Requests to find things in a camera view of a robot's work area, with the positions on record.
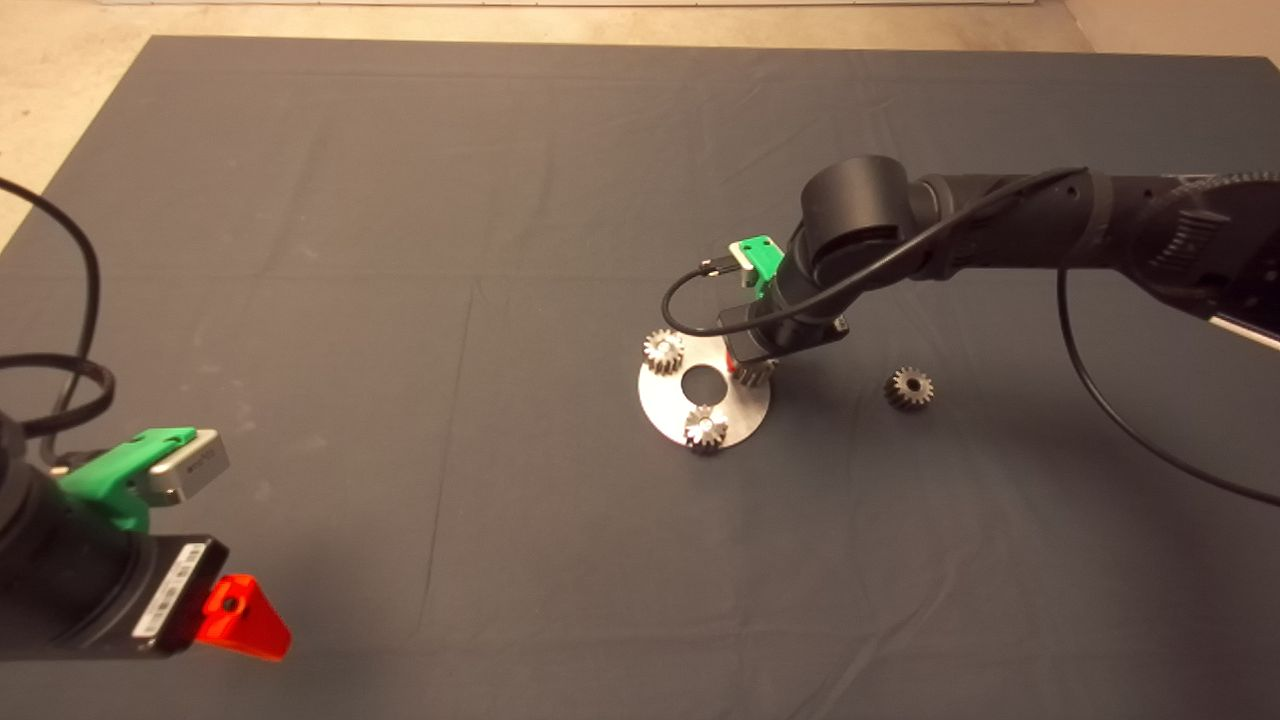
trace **spur gear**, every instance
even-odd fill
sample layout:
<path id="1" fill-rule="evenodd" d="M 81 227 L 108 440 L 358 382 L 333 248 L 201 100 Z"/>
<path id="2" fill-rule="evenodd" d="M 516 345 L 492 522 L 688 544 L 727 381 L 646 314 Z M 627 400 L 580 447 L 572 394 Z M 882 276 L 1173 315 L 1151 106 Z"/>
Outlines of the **spur gear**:
<path id="1" fill-rule="evenodd" d="M 685 342 L 676 331 L 654 331 L 644 338 L 644 361 L 659 375 L 669 375 L 685 360 Z"/>
<path id="2" fill-rule="evenodd" d="M 915 368 L 899 368 L 884 382 L 884 397 L 899 410 L 923 410 L 933 402 L 933 380 Z"/>
<path id="3" fill-rule="evenodd" d="M 746 387 L 755 387 L 768 382 L 773 377 L 773 370 L 778 368 L 777 360 L 756 360 L 755 363 L 742 363 L 733 368 L 733 379 Z"/>
<path id="4" fill-rule="evenodd" d="M 699 405 L 685 420 L 685 445 L 694 452 L 716 452 L 724 443 L 728 420 L 714 407 Z"/>

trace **metal plate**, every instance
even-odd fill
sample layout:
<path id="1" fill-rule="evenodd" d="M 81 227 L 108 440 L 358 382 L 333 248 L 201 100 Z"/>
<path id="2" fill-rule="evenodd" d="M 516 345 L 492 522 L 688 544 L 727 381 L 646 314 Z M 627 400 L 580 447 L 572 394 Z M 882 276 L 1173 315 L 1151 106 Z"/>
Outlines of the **metal plate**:
<path id="1" fill-rule="evenodd" d="M 745 387 L 730 377 L 724 341 L 718 337 L 690 337 L 681 334 L 685 343 L 685 360 L 680 369 L 669 375 L 659 375 L 640 364 L 640 379 L 636 386 L 640 392 L 640 406 L 658 432 L 672 442 L 685 445 L 685 419 L 692 411 L 694 404 L 685 397 L 681 380 L 691 368 L 707 365 L 724 378 L 724 400 L 716 409 L 728 419 L 728 432 L 721 447 L 732 447 L 751 437 L 751 433 L 764 421 L 769 410 L 769 383 Z"/>

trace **gray fabric sheet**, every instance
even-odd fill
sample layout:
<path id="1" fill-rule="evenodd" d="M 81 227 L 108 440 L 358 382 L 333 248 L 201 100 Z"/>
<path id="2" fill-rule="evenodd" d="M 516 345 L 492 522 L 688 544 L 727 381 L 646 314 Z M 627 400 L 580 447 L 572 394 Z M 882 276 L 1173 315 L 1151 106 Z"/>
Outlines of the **gray fabric sheet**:
<path id="1" fill-rule="evenodd" d="M 233 469 L 155 524 L 225 541 L 296 644 L 6 665 L 3 715 L 1275 717 L 1280 514 L 1107 424 L 1048 273 L 865 296 L 716 459 L 635 375 L 666 283 L 785 237 L 829 163 L 1280 168 L 1277 117 L 1258 59 L 152 40 L 50 187 L 102 255 L 120 378 L 64 447 L 220 428 Z M 6 351 L 70 347 L 74 260 L 23 225 Z M 1277 357 L 1074 283 L 1116 404 L 1280 491 Z M 928 413 L 882 400 L 900 364 Z"/>

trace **gear teeth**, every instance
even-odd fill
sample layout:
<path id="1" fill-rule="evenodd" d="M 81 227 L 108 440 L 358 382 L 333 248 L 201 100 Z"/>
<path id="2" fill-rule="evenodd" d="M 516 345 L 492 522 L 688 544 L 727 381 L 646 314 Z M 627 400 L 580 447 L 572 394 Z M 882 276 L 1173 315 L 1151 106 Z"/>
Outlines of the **gear teeth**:
<path id="1" fill-rule="evenodd" d="M 884 380 L 884 397 L 899 410 L 923 410 L 933 402 L 933 379 L 911 366 L 899 368 Z"/>
<path id="2" fill-rule="evenodd" d="M 778 369 L 777 360 L 759 360 L 755 363 L 742 363 L 733 368 L 733 379 L 744 387 L 755 387 L 769 382 L 773 370 Z"/>
<path id="3" fill-rule="evenodd" d="M 644 338 L 643 352 L 645 365 L 652 372 L 669 375 L 678 370 L 685 360 L 685 342 L 676 331 L 654 331 Z"/>
<path id="4" fill-rule="evenodd" d="M 694 452 L 710 454 L 719 450 L 728 433 L 728 420 L 708 405 L 699 405 L 685 420 L 685 445 Z"/>

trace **concrete floor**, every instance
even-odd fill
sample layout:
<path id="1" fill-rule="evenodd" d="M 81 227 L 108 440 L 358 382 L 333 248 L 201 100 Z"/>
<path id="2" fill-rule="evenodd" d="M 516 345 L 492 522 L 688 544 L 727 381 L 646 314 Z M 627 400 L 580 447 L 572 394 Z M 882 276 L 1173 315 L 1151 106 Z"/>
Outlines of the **concrete floor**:
<path id="1" fill-rule="evenodd" d="M 0 176 L 46 186 L 152 35 L 1047 50 L 1091 46 L 1060 0 L 951 8 L 367 8 L 0 0 Z M 0 249 L 28 208 L 0 197 Z"/>

